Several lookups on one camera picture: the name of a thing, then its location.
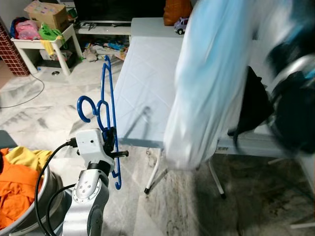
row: pink bag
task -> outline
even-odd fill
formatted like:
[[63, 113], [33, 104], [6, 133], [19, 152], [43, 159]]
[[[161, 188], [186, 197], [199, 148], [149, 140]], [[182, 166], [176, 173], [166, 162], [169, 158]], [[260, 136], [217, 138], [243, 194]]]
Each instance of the pink bag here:
[[38, 27], [34, 21], [24, 21], [16, 25], [18, 39], [35, 40], [41, 39], [38, 33]]

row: blue hanger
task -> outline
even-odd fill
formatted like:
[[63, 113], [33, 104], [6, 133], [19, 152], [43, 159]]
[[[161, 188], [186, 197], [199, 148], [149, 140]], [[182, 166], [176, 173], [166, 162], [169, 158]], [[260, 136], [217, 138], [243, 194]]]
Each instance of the blue hanger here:
[[[105, 95], [105, 72], [108, 70], [109, 74], [109, 85], [110, 85], [110, 95], [111, 95], [111, 100], [112, 100], [112, 113], [113, 113], [113, 124], [116, 129], [116, 115], [115, 115], [115, 103], [114, 103], [114, 89], [113, 89], [113, 79], [112, 79], [112, 69], [111, 69], [111, 64], [110, 64], [110, 59], [106, 55], [105, 56], [105, 63], [103, 64], [103, 70], [102, 70], [102, 77], [101, 77], [101, 91], [100, 91], [100, 100], [95, 106], [94, 102], [92, 99], [90, 99], [87, 96], [81, 96], [78, 99], [77, 102], [77, 110], [79, 113], [79, 116], [81, 120], [84, 122], [91, 122], [89, 118], [87, 118], [82, 111], [82, 103], [83, 101], [87, 101], [91, 107], [92, 107], [92, 113], [97, 117], [97, 123], [99, 125], [99, 128], [103, 132], [104, 138], [106, 137], [106, 132], [107, 130], [110, 129], [110, 117], [109, 117], [109, 106], [108, 103], [104, 100], [104, 95]], [[106, 118], [107, 118], [107, 128], [105, 128], [102, 124], [101, 117], [100, 117], [100, 107], [101, 105], [104, 104], [106, 107]], [[118, 139], [117, 139], [117, 133], [114, 134], [115, 138], [115, 147], [116, 147], [116, 152], [119, 151], [118, 149]], [[121, 177], [121, 172], [120, 172], [120, 161], [119, 157], [116, 158], [116, 165], [117, 165], [117, 172], [115, 170], [112, 171], [113, 178], [118, 177], [118, 182], [115, 182], [116, 189], [120, 189], [122, 187], [122, 177]]]

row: orange clothing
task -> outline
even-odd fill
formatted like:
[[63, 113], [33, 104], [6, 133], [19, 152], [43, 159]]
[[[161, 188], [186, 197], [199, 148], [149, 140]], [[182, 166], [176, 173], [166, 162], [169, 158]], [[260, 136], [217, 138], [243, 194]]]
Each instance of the orange clothing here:
[[10, 164], [4, 157], [8, 150], [0, 150], [3, 170], [0, 174], [0, 230], [12, 224], [34, 201], [39, 172], [23, 165]]

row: black cable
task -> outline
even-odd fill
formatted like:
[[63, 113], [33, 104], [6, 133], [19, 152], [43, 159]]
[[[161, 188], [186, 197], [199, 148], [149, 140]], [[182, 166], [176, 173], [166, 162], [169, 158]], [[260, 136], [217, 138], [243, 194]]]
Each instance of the black cable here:
[[66, 142], [62, 145], [60, 145], [51, 155], [50, 157], [48, 158], [47, 162], [45, 163], [43, 169], [41, 170], [39, 176], [38, 176], [38, 179], [37, 179], [37, 182], [36, 182], [36, 187], [35, 187], [35, 197], [34, 197], [34, 205], [35, 205], [35, 213], [36, 213], [36, 219], [37, 219], [37, 222], [38, 222], [38, 225], [40, 227], [40, 229], [43, 231], [44, 235], [46, 236], [56, 236], [55, 234], [49, 234], [48, 231], [45, 229], [43, 223], [41, 222], [40, 220], [40, 216], [39, 216], [39, 211], [38, 211], [38, 188], [39, 188], [39, 183], [40, 183], [40, 180], [41, 180], [41, 177], [43, 176], [44, 174], [44, 171], [45, 169], [47, 168], [49, 162], [51, 161], [51, 159], [56, 155], [56, 153], [63, 147], [65, 146], [68, 146], [70, 145], [69, 142]]
[[63, 187], [61, 189], [59, 189], [56, 193], [54, 193], [54, 195], [50, 198], [49, 202], [48, 202], [48, 206], [47, 206], [47, 210], [46, 210], [46, 222], [47, 222], [47, 225], [48, 225], [48, 231], [50, 233], [50, 235], [54, 235], [54, 230], [50, 224], [50, 218], [49, 218], [49, 212], [50, 212], [50, 207], [51, 207], [51, 204], [53, 203], [53, 200], [55, 199], [55, 197], [60, 194], [61, 192], [65, 191], [66, 189], [69, 189], [69, 188], [72, 188], [74, 187], [75, 184], [72, 184], [72, 185], [68, 185], [66, 187]]
[[19, 103], [19, 104], [13, 105], [13, 106], [0, 107], [0, 109], [3, 109], [3, 108], [12, 108], [12, 107], [17, 107], [17, 106], [20, 106], [20, 105], [22, 105], [22, 104], [25, 104], [25, 103], [27, 103], [27, 102], [29, 102], [29, 101], [32, 101], [33, 99], [37, 98], [37, 97], [44, 91], [44, 88], [45, 88], [44, 82], [43, 82], [42, 80], [40, 80], [39, 78], [35, 77], [34, 75], [32, 75], [32, 76], [43, 84], [43, 88], [41, 89], [41, 91], [40, 91], [37, 95], [35, 95], [34, 97], [32, 97], [31, 99], [29, 99], [29, 100], [27, 100], [27, 101], [25, 101], [25, 102], [21, 102], [21, 103]]

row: toy car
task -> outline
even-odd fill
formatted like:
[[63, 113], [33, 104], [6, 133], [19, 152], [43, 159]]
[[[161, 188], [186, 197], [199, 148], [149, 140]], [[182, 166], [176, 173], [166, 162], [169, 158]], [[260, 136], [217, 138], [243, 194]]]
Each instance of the toy car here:
[[189, 17], [180, 17], [174, 24], [174, 31], [179, 35], [185, 33]]

